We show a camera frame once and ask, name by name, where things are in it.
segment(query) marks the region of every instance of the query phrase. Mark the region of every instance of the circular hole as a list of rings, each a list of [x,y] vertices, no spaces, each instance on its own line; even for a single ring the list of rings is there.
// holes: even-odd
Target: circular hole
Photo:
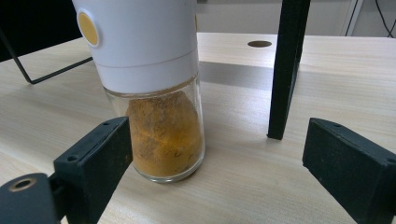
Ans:
[[[272,45],[271,42],[264,40],[255,40],[248,42],[247,44],[253,48],[265,48],[265,47],[270,47]]]
[[[392,162],[392,163],[396,163],[396,160],[390,159],[390,158],[388,158],[387,161],[388,161],[388,162]]]
[[[16,185],[15,185],[15,188],[16,188],[16,189],[20,189],[20,188],[23,188],[23,187],[28,186],[30,183],[32,183],[32,181],[30,181],[29,179],[23,180],[22,182],[16,184]]]
[[[67,157],[67,161],[76,161],[78,159],[77,156],[69,156]]]
[[[11,187],[9,187],[9,190],[12,192],[17,192],[24,189],[29,189],[30,187],[33,186],[33,184],[35,184],[34,178],[25,178],[15,182],[13,185],[11,185]]]

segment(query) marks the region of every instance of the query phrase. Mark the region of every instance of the black metal stand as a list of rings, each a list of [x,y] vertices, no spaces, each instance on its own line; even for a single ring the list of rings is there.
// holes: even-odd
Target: black metal stand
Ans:
[[[277,36],[268,137],[281,140],[303,52],[310,0],[283,0]]]
[[[81,62],[73,63],[73,64],[71,64],[69,66],[66,66],[65,68],[62,68],[62,69],[60,69],[58,71],[55,71],[55,72],[50,73],[48,75],[45,75],[43,77],[40,77],[40,78],[32,80],[32,79],[30,79],[29,75],[27,74],[26,70],[24,69],[23,65],[21,64],[21,61],[18,59],[18,55],[16,54],[15,50],[9,44],[9,41],[8,41],[6,35],[4,34],[4,32],[3,32],[3,30],[1,28],[0,28],[0,38],[3,41],[4,45],[6,46],[9,54],[11,54],[12,59],[14,59],[15,63],[17,64],[17,66],[20,68],[20,70],[21,70],[24,78],[26,79],[26,81],[29,82],[30,84],[33,84],[33,85],[35,85],[35,84],[37,84],[39,82],[42,82],[44,80],[47,80],[47,79],[49,79],[51,77],[55,77],[55,76],[65,72],[65,71],[68,71],[68,70],[70,70],[72,68],[75,68],[75,67],[77,67],[79,65],[82,65],[82,64],[87,63],[87,62],[92,60],[92,57],[90,57],[90,58],[85,59],[85,60],[83,60]]]

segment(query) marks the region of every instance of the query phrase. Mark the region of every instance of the yellow spice powder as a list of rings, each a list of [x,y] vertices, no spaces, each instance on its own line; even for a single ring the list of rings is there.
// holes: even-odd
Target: yellow spice powder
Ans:
[[[134,166],[164,177],[183,173],[200,158],[202,134],[197,112],[183,91],[133,99],[129,117]]]

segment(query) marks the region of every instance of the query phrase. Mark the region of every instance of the yellow button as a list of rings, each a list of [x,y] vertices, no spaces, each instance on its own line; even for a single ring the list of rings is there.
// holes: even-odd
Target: yellow button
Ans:
[[[91,18],[84,12],[78,14],[78,25],[79,25],[79,30],[88,40],[88,42],[90,42],[90,44],[94,46],[97,45],[99,38],[98,38],[98,33],[96,31],[96,27],[93,24]]]

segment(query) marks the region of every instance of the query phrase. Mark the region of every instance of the wooden table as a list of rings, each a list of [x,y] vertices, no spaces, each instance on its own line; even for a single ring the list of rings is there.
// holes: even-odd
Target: wooden table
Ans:
[[[101,223],[354,223],[302,165],[309,118],[341,123],[396,152],[396,42],[307,36],[284,139],[268,139],[275,35],[198,34],[206,154],[183,181],[131,166]],[[266,40],[256,49],[247,43]],[[21,58],[47,74],[90,56],[81,39]],[[0,63],[0,185],[52,161],[115,113],[94,63],[28,85]]]

